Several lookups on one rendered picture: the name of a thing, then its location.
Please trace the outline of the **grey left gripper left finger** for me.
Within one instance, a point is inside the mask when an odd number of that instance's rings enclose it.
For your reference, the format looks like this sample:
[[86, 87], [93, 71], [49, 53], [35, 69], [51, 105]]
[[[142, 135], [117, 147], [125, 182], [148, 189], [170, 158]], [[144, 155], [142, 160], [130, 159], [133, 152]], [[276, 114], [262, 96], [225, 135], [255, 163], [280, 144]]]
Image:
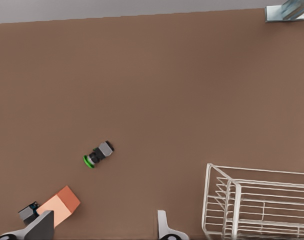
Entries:
[[46, 210], [27, 227], [0, 235], [0, 240], [52, 240], [54, 211]]

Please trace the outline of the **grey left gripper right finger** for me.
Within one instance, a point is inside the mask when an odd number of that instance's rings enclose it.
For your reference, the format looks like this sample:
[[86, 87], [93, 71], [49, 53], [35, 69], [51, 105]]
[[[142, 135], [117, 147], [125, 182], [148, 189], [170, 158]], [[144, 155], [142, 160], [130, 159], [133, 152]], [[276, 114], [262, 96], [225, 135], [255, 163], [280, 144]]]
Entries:
[[189, 240], [189, 236], [168, 226], [166, 211], [158, 210], [158, 240]]

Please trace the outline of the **orange box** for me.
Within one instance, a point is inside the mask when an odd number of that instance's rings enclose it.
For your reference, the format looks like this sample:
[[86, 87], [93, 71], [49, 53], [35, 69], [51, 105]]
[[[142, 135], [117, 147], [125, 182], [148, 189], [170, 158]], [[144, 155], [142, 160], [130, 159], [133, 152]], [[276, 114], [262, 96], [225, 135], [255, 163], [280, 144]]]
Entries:
[[63, 187], [49, 200], [42, 204], [37, 213], [41, 215], [45, 211], [54, 212], [54, 228], [70, 217], [81, 204], [79, 198], [69, 186]]

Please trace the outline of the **grey button switch body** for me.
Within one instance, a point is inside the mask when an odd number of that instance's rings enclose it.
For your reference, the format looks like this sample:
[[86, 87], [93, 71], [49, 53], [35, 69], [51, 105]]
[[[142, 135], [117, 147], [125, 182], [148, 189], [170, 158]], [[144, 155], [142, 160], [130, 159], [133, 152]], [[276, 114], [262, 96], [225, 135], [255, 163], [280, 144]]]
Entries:
[[27, 226], [39, 217], [37, 209], [39, 204], [35, 201], [18, 212], [20, 219]]

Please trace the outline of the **green button switch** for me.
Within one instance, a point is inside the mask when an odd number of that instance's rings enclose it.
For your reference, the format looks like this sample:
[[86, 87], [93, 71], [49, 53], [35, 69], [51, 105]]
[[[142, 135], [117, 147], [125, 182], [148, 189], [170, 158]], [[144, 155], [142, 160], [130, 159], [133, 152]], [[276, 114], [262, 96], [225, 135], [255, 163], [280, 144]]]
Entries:
[[93, 169], [101, 160], [109, 157], [114, 152], [112, 144], [106, 140], [94, 148], [89, 155], [83, 156], [83, 161], [89, 168]]

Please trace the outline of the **silver frame post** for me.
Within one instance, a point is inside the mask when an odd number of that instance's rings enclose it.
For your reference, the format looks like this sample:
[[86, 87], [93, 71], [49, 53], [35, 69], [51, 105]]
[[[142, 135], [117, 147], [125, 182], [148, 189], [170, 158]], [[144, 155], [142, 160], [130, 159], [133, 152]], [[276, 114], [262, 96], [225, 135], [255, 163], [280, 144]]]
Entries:
[[264, 13], [266, 23], [304, 21], [304, 0], [287, 0], [281, 5], [268, 5]]

